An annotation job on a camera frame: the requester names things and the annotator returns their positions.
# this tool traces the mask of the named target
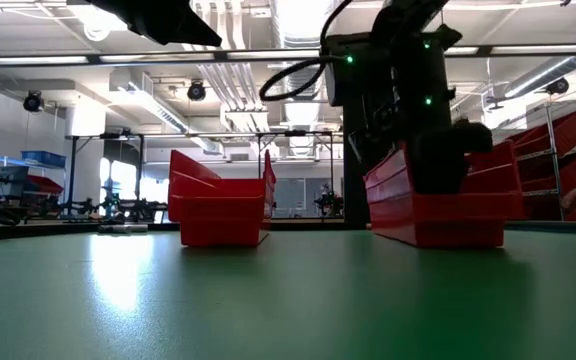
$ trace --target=blue bin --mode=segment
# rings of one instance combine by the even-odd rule
[[[33,160],[41,165],[54,166],[64,169],[66,167],[66,157],[58,154],[53,154],[48,151],[22,151],[21,158],[23,160]]]

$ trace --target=green table surface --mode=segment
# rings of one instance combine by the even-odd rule
[[[576,359],[576,235],[418,250],[176,233],[0,241],[0,359]]]

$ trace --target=ceiling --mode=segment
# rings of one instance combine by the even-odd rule
[[[63,1],[41,2],[55,17],[50,19],[45,11],[33,8],[29,2],[28,9],[19,10],[26,15],[5,10],[0,13],[0,55],[47,55],[47,54],[82,54],[82,53],[132,53],[149,51],[183,51],[179,44],[161,46],[129,31],[112,31],[108,37],[93,42],[84,35],[84,26],[79,19],[71,18],[73,13],[63,7]],[[534,8],[504,9],[499,6],[524,4],[534,6],[548,3],[549,6]],[[459,30],[464,35],[461,44],[522,44],[522,43],[572,43],[576,42],[576,1],[568,7],[553,5],[556,1],[545,0],[453,0],[443,12],[443,21]],[[356,0],[351,7],[338,17],[331,33],[352,33],[368,31],[380,8],[379,1]],[[248,49],[265,49],[276,47],[273,36],[272,19],[269,14],[268,0],[243,1],[243,38]],[[438,16],[429,25],[436,28],[441,23]],[[503,87],[526,72],[548,60],[535,58],[494,58],[486,59],[449,59],[446,62],[448,78],[457,87],[459,97],[473,96],[478,98],[477,89],[494,83],[495,89]],[[253,63],[251,71],[256,89],[268,77],[277,71],[278,63]],[[145,111],[140,105],[126,102],[111,91],[109,78],[114,71],[112,67],[78,67],[78,68],[6,68],[0,69],[2,86],[18,83],[23,80],[36,79],[70,79],[104,99],[109,108],[107,122],[129,126],[142,126],[153,132],[160,132],[161,121]],[[139,77],[146,72],[154,82],[154,93],[175,112],[193,122],[197,131],[225,131],[219,120],[221,101],[209,84],[207,97],[201,102],[191,102],[186,96],[192,79],[202,78],[196,65],[147,66],[133,67],[131,73]],[[566,78],[571,83],[568,97],[576,99],[576,71]],[[532,95],[530,101],[539,101],[543,95]],[[465,109],[471,116],[482,113],[480,102]],[[283,106],[266,104],[268,123],[279,127],[284,119]],[[338,127],[341,122],[340,109],[322,104],[319,110],[319,122],[330,128]]]

